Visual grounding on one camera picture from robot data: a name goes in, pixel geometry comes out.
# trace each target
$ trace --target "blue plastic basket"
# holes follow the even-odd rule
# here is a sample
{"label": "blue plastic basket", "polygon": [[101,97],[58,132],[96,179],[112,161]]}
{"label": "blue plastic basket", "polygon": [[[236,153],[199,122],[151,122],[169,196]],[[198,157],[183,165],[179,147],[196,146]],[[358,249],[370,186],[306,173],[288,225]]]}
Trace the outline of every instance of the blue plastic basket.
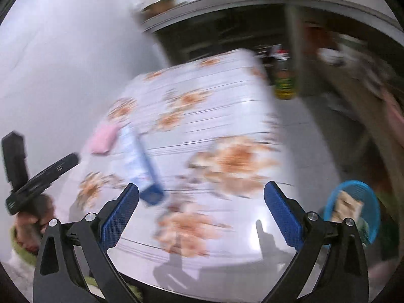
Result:
{"label": "blue plastic basket", "polygon": [[341,190],[346,191],[352,198],[364,203],[360,217],[369,225],[369,242],[372,244],[376,239],[380,226],[380,206],[373,190],[365,183],[357,180],[349,180],[341,183],[334,189],[324,209],[324,220],[330,221],[334,210],[334,204]]}

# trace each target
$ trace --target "metal screw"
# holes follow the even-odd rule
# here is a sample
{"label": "metal screw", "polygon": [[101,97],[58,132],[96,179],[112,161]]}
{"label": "metal screw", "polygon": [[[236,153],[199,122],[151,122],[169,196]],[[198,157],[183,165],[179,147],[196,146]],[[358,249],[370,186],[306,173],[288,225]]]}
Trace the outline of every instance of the metal screw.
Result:
{"label": "metal screw", "polygon": [[317,221],[318,220],[318,215],[316,212],[308,212],[307,217],[309,218],[310,221]]}
{"label": "metal screw", "polygon": [[353,226],[355,224],[355,221],[352,220],[351,218],[346,218],[345,223],[349,226]]}
{"label": "metal screw", "polygon": [[95,217],[96,217],[96,215],[94,213],[88,213],[86,215],[86,221],[90,222],[90,221],[94,220]]}
{"label": "metal screw", "polygon": [[49,221],[49,226],[55,226],[57,225],[57,220],[53,218],[52,220]]}

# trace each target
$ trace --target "white wall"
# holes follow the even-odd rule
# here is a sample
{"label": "white wall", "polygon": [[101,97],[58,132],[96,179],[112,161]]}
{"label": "white wall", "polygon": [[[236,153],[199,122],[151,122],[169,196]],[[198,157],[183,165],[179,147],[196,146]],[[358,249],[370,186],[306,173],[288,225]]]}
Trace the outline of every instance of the white wall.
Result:
{"label": "white wall", "polygon": [[[123,0],[17,0],[0,26],[0,137],[26,137],[31,176],[80,151],[124,85],[160,68]],[[57,195],[61,181],[52,192]],[[13,218],[0,166],[0,259]]]}

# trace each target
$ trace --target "blue gripper pad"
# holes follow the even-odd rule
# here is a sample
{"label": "blue gripper pad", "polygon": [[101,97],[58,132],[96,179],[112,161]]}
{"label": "blue gripper pad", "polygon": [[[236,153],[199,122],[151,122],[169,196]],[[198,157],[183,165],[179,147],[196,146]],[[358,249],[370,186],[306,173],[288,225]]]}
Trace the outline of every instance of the blue gripper pad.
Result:
{"label": "blue gripper pad", "polygon": [[104,252],[116,246],[138,203],[139,190],[129,183],[116,200],[107,202],[98,213],[99,244]]}
{"label": "blue gripper pad", "polygon": [[303,246],[303,227],[290,209],[288,199],[274,181],[264,188],[264,200],[286,243],[299,251]]}

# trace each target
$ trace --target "bottle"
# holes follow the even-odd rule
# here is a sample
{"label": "bottle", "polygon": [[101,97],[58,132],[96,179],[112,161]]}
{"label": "bottle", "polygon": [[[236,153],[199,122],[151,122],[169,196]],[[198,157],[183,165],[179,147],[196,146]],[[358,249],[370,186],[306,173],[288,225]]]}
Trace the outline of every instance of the bottle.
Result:
{"label": "bottle", "polygon": [[291,99],[295,95],[291,59],[287,50],[278,50],[275,65],[275,95],[279,99]]}

